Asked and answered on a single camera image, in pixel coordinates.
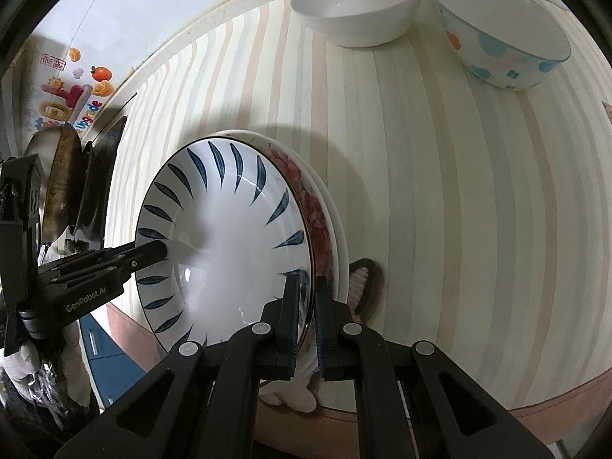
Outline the bowl with coloured hearts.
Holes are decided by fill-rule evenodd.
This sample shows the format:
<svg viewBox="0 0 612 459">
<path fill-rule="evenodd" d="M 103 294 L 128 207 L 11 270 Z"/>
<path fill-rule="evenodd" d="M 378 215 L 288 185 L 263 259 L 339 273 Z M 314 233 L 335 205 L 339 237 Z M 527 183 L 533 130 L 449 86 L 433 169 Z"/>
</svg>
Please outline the bowl with coloured hearts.
<svg viewBox="0 0 612 459">
<path fill-rule="evenodd" d="M 533 0 L 435 0 L 454 54 L 476 77 L 524 91 L 571 58 L 554 17 Z"/>
</svg>

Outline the brown label patch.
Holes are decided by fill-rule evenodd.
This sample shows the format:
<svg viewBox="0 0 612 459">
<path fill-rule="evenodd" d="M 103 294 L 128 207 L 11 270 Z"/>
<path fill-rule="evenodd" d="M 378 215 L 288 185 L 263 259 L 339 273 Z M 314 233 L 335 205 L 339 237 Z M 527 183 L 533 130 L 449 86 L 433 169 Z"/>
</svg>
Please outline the brown label patch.
<svg viewBox="0 0 612 459">
<path fill-rule="evenodd" d="M 612 106 L 606 102 L 602 102 L 602 105 L 609 121 L 612 123 Z"/>
</svg>

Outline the small white bowl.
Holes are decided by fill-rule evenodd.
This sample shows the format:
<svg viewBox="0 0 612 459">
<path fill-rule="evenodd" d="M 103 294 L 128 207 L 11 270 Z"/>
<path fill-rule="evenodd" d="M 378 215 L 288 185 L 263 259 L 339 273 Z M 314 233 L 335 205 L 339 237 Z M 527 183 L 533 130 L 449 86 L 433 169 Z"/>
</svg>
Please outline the small white bowl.
<svg viewBox="0 0 612 459">
<path fill-rule="evenodd" d="M 420 0 L 290 0 L 300 21 L 347 48 L 387 44 L 413 24 Z"/>
</svg>

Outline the striped table mat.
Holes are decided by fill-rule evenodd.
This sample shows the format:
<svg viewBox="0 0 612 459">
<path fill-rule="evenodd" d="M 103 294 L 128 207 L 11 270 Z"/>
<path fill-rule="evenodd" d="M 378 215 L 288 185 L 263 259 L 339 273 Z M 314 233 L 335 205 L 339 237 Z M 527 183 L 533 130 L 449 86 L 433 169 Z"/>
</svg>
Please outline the striped table mat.
<svg viewBox="0 0 612 459">
<path fill-rule="evenodd" d="M 226 129 L 293 148 L 325 181 L 351 258 L 383 267 L 370 321 L 430 339 L 502 404 L 537 404 L 611 371 L 611 69 L 549 6 L 571 58 L 524 92 L 468 73 L 434 0 L 373 50 L 327 44 L 273 0 L 193 27 L 138 87 L 105 227 L 131 239 L 156 171 Z"/>
</svg>

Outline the blue cabinet door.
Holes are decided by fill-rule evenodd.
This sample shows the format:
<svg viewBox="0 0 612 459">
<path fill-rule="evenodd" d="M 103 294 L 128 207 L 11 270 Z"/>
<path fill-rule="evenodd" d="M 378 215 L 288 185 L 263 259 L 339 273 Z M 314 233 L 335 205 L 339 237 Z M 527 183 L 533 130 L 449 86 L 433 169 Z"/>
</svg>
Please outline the blue cabinet door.
<svg viewBox="0 0 612 459">
<path fill-rule="evenodd" d="M 106 409 L 141 379 L 145 371 L 110 338 L 91 314 L 80 329 L 93 388 Z"/>
</svg>

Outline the oval plate pink flowers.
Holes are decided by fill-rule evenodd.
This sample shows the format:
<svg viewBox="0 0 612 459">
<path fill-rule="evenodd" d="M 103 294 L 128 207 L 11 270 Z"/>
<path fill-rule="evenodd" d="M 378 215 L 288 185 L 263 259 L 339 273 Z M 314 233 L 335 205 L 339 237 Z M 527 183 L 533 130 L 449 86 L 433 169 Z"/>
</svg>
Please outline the oval plate pink flowers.
<svg viewBox="0 0 612 459">
<path fill-rule="evenodd" d="M 249 144 L 283 174 L 306 220 L 316 274 L 327 277 L 336 301 L 345 301 L 350 280 L 347 238 L 339 211 L 319 174 L 293 149 L 263 134 L 221 130 L 215 136 Z"/>
</svg>

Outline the white plate blue leaves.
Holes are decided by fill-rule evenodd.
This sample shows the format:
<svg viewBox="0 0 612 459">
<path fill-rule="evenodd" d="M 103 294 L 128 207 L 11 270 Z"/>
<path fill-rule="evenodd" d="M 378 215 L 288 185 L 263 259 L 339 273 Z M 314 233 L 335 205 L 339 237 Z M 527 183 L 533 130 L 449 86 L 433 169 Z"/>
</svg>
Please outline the white plate blue leaves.
<svg viewBox="0 0 612 459">
<path fill-rule="evenodd" d="M 305 334 L 314 273 L 306 220 L 287 178 L 258 149 L 225 137 L 179 149 L 147 190 L 135 241 L 167 247 L 165 259 L 135 275 L 165 350 L 228 340 L 261 319 L 291 275 L 301 281 L 298 334 Z"/>
</svg>

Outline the colourful fruit sticker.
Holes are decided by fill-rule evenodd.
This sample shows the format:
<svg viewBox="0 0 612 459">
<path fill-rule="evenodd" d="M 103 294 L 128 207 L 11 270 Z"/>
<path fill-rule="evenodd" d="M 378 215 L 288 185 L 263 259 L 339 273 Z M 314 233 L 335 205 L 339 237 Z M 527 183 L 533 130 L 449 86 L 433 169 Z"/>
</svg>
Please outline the colourful fruit sticker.
<svg viewBox="0 0 612 459">
<path fill-rule="evenodd" d="M 70 123 L 83 137 L 115 92 L 113 71 L 86 60 L 79 48 L 33 55 L 26 120 L 36 132 Z"/>
</svg>

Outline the metal wok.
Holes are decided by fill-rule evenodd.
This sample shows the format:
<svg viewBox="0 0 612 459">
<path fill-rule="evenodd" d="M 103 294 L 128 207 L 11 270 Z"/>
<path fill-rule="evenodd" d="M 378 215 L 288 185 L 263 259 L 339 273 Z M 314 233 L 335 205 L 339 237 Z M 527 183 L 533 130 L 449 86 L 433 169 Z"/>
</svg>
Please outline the metal wok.
<svg viewBox="0 0 612 459">
<path fill-rule="evenodd" d="M 30 140 L 25 155 L 41 161 L 41 242 L 52 244 L 67 229 L 81 182 L 83 151 L 70 123 L 45 127 Z"/>
</svg>

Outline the black stove top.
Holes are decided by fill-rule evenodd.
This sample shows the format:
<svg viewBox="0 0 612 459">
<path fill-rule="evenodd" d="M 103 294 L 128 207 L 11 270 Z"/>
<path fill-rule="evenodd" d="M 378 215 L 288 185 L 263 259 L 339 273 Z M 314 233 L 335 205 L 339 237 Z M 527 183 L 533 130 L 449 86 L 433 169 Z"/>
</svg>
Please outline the black stove top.
<svg viewBox="0 0 612 459">
<path fill-rule="evenodd" d="M 102 124 L 89 142 L 91 155 L 85 172 L 76 225 L 67 239 L 68 249 L 72 252 L 96 250 L 104 244 L 113 170 L 128 120 L 129 105 L 135 96 L 133 94 L 119 107 L 105 112 Z"/>
</svg>

